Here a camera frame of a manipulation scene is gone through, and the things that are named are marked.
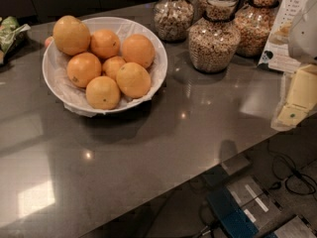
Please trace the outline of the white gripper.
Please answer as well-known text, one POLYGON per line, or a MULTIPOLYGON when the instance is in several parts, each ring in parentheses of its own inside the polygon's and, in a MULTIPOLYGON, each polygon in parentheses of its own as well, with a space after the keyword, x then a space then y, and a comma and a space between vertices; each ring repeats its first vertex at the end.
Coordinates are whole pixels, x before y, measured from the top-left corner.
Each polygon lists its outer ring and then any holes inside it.
MULTIPOLYGON (((317 0, 307 0, 292 20, 289 55, 302 63, 317 62, 317 0)), ((288 131, 307 118, 317 105, 317 65, 304 64, 281 79, 280 100, 270 126, 288 131)))

